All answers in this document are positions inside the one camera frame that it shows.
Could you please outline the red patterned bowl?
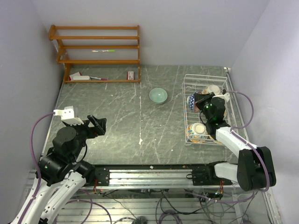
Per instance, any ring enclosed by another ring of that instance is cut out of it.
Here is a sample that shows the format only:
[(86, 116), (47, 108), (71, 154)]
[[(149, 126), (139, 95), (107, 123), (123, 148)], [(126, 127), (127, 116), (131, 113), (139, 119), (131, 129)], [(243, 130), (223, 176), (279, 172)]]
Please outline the red patterned bowl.
[(190, 96), (187, 97), (187, 104), (192, 111), (198, 113), (199, 110), (195, 104), (195, 94), (196, 93), (194, 92), (193, 94), (191, 94)]

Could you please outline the orange blue patterned bowl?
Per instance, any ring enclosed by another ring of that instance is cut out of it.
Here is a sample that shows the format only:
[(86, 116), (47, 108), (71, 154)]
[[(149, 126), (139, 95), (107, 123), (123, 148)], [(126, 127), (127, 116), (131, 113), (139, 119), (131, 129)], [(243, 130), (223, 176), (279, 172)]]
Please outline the orange blue patterned bowl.
[(193, 143), (202, 143), (208, 139), (206, 126), (202, 123), (193, 123), (187, 127), (187, 139)]

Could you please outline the pale green ribbed bowl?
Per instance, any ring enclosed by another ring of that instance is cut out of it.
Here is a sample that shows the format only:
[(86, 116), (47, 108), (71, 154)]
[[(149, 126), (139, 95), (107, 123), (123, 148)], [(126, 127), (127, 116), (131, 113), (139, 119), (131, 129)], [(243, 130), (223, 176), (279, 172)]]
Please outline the pale green ribbed bowl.
[(149, 98), (153, 103), (160, 105), (167, 100), (168, 94), (163, 88), (154, 88), (149, 92)]

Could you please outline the blue yellow patterned bowl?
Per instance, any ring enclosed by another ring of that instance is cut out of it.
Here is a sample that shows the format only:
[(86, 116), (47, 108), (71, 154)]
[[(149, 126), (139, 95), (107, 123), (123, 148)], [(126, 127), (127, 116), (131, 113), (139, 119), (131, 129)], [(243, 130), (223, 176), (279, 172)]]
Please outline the blue yellow patterned bowl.
[(222, 143), (218, 140), (216, 140), (213, 136), (209, 135), (207, 138), (207, 141), (211, 144), (218, 144), (218, 145), (222, 145)]

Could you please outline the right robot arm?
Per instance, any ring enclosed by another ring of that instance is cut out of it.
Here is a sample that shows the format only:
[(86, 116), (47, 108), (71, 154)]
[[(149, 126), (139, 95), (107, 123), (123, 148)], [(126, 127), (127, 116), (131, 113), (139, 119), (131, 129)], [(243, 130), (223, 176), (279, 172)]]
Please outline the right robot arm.
[(235, 131), (235, 126), (230, 126), (224, 120), (230, 93), (224, 91), (221, 95), (215, 95), (195, 92), (189, 97), (189, 106), (204, 114), (208, 135), (222, 143), (238, 159), (237, 164), (216, 163), (214, 169), (207, 171), (206, 179), (215, 185), (224, 178), (237, 182), (244, 191), (265, 192), (277, 182), (271, 151), (268, 147), (259, 147), (249, 142)]

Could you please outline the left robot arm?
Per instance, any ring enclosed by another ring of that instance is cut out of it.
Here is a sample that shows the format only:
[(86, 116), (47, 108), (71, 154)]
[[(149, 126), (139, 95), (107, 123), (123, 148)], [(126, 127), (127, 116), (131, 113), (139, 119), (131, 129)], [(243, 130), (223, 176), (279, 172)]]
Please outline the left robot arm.
[(87, 139), (105, 135), (107, 119), (89, 115), (86, 120), (74, 116), (61, 120), (65, 126), (56, 133), (53, 146), (35, 161), (36, 177), (14, 224), (52, 223), (78, 189), (95, 181), (95, 166), (77, 158)]

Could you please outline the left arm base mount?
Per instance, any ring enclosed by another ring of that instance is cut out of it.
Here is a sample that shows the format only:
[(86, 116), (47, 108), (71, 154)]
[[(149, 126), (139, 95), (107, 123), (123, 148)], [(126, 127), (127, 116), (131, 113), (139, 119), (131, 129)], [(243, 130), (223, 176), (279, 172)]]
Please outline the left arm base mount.
[(96, 168), (94, 176), (94, 185), (97, 187), (105, 187), (109, 185), (110, 171), (106, 168)]

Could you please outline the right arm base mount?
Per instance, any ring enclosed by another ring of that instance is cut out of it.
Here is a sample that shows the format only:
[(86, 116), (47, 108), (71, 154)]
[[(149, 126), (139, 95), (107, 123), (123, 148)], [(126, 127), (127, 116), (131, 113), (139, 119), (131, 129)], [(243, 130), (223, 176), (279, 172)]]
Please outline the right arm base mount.
[(214, 167), (222, 162), (224, 161), (187, 165), (187, 168), (192, 171), (186, 175), (186, 178), (192, 180), (193, 186), (220, 185), (221, 181), (224, 182), (224, 185), (232, 185), (233, 183), (230, 180), (216, 176)]

